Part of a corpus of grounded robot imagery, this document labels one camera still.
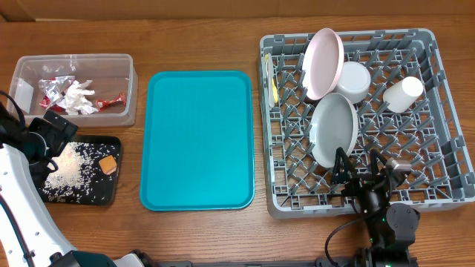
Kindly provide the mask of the red sauce packet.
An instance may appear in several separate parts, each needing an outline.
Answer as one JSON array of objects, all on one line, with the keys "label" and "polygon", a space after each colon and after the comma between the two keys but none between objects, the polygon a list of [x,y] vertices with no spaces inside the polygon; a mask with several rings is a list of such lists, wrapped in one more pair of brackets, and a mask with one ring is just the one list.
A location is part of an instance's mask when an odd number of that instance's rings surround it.
[{"label": "red sauce packet", "polygon": [[99,99],[96,100],[95,105],[98,111],[104,111],[108,109],[109,107],[115,105],[115,104],[123,104],[126,105],[127,99],[125,97],[124,93],[120,93],[119,96],[116,99],[112,100],[104,100],[104,99]]}]

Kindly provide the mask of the grey bowl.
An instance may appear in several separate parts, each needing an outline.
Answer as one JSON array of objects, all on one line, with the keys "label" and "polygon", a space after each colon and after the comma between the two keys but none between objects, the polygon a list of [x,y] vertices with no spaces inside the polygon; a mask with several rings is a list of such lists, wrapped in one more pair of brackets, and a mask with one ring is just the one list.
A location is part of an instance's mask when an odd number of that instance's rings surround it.
[{"label": "grey bowl", "polygon": [[333,90],[356,104],[367,96],[371,83],[369,70],[358,62],[345,62],[340,78]]}]

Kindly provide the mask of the silver foil wrapper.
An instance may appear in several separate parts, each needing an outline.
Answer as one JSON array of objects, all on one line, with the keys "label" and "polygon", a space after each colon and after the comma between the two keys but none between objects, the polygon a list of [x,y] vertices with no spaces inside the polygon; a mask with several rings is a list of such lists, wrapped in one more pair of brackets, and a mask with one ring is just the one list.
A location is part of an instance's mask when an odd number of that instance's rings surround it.
[{"label": "silver foil wrapper", "polygon": [[56,112],[63,112],[65,109],[58,106],[63,100],[65,91],[75,82],[75,76],[57,76],[52,79],[39,80],[39,89],[45,94],[41,102],[41,107]]}]

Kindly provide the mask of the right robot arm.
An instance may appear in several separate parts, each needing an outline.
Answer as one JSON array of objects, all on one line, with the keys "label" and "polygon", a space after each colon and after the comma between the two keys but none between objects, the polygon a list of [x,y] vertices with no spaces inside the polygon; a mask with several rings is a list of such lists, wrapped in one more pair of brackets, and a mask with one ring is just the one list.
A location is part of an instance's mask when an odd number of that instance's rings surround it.
[{"label": "right robot arm", "polygon": [[[420,213],[404,203],[392,204],[394,189],[411,172],[411,166],[402,159],[385,158],[379,151],[370,151],[367,173],[357,172],[343,148],[335,152],[332,182],[344,185],[343,197],[357,202],[358,218],[333,230],[325,241],[324,252],[331,266],[417,266],[409,246],[416,241]],[[355,223],[367,226],[371,246],[361,249],[353,258],[336,260],[330,256],[329,244],[339,231]]]}]

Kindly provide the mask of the white napkin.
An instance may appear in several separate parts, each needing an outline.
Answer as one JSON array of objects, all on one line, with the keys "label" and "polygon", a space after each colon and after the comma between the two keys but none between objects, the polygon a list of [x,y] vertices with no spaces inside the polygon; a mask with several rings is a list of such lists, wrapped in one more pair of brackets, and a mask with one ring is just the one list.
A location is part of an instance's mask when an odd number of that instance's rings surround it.
[{"label": "white napkin", "polygon": [[87,80],[84,83],[79,83],[75,80],[65,91],[65,95],[57,105],[63,108],[68,115],[92,114],[98,112],[99,110],[87,99],[87,96],[93,96],[95,94],[94,90],[88,90],[92,82],[92,80]]}]

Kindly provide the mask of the yellow plastic spoon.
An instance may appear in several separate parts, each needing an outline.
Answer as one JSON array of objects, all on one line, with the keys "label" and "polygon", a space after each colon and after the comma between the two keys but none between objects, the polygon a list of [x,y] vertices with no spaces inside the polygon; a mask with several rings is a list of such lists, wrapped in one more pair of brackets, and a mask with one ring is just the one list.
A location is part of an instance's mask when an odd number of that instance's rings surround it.
[{"label": "yellow plastic spoon", "polygon": [[276,87],[276,84],[275,84],[275,80],[274,80],[274,68],[273,68],[273,92],[274,92],[274,101],[275,101],[275,105],[278,103],[278,91],[277,91],[277,87]]}]

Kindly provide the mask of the orange food cube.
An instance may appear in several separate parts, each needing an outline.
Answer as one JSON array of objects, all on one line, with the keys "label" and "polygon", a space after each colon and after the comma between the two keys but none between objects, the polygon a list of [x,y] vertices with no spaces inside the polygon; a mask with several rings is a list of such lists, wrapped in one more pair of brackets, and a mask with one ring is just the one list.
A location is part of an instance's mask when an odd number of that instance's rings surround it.
[{"label": "orange food cube", "polygon": [[117,169],[117,162],[112,155],[108,155],[99,161],[99,166],[105,175],[111,175]]}]

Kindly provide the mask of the pink plate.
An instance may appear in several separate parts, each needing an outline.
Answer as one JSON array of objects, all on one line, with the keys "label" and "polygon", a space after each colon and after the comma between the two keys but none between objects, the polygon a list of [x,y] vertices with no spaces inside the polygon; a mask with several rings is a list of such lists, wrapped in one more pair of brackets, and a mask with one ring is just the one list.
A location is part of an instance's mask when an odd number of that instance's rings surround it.
[{"label": "pink plate", "polygon": [[302,85],[313,101],[331,93],[341,76],[344,47],[340,36],[330,28],[319,30],[310,40],[304,54]]}]

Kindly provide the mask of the white paper cup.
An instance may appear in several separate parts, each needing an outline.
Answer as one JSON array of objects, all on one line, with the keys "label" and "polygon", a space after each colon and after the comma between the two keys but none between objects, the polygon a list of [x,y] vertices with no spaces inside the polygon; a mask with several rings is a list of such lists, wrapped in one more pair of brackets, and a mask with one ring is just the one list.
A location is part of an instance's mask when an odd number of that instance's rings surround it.
[{"label": "white paper cup", "polygon": [[388,103],[387,108],[394,113],[405,112],[421,95],[424,86],[414,76],[403,78],[383,94],[383,100]]}]

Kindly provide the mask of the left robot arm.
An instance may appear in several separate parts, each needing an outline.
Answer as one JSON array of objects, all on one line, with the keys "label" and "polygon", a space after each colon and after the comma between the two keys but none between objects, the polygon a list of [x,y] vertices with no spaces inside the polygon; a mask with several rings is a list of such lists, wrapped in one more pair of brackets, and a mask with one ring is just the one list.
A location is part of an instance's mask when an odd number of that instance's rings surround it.
[{"label": "left robot arm", "polygon": [[133,250],[118,260],[77,250],[56,226],[37,184],[57,171],[59,156],[78,127],[48,111],[26,124],[23,113],[1,109],[1,244],[10,266],[153,266]]}]

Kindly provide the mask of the grey plate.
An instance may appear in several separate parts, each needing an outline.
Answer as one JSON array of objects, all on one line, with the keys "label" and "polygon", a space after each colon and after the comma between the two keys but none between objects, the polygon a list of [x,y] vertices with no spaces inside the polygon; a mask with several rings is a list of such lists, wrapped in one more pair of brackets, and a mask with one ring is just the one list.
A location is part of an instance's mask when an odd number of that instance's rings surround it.
[{"label": "grey plate", "polygon": [[358,118],[351,101],[340,93],[322,98],[313,111],[309,132],[315,161],[324,168],[332,168],[336,150],[342,148],[349,156],[357,136]]}]

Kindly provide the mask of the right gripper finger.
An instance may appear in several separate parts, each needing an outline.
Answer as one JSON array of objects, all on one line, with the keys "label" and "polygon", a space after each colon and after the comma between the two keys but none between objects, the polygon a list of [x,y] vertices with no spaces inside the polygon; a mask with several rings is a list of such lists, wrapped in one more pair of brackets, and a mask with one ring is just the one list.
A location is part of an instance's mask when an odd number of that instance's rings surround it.
[{"label": "right gripper finger", "polygon": [[335,163],[332,168],[331,183],[344,184],[357,174],[354,165],[342,147],[336,149]]},{"label": "right gripper finger", "polygon": [[377,150],[370,150],[370,170],[372,175],[377,175],[379,173],[378,162],[381,162],[383,165],[386,165],[387,159]]}]

